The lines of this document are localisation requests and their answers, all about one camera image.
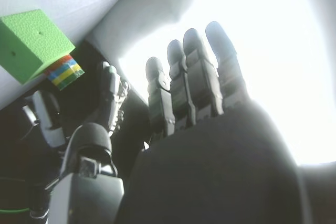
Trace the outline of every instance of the green foam cube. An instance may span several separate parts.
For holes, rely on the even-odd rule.
[[[41,10],[0,18],[0,65],[25,83],[75,46]]]

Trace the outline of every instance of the green wire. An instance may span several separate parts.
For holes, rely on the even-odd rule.
[[[19,209],[19,210],[2,210],[0,209],[0,214],[19,214],[21,212],[28,212],[29,208]]]

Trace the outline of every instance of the blue stripe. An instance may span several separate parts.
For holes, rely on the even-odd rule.
[[[65,62],[62,66],[60,66],[58,69],[54,70],[53,72],[50,73],[50,75],[48,76],[48,79],[50,81],[56,79],[61,73],[65,72],[66,70],[68,70],[71,66],[76,65],[77,62],[75,60],[69,60],[67,62]]]

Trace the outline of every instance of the multicolored striped cylinder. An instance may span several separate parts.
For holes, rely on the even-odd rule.
[[[60,58],[45,71],[45,75],[59,90],[64,89],[82,74],[84,74],[84,71],[71,55]]]

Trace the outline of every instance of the yellow stripe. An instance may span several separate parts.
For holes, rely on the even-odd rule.
[[[67,77],[69,77],[74,72],[78,71],[79,69],[81,68],[78,64],[71,66],[71,68],[69,68],[68,70],[61,73],[58,77],[56,77],[53,80],[53,84],[57,86],[60,82],[64,81]]]

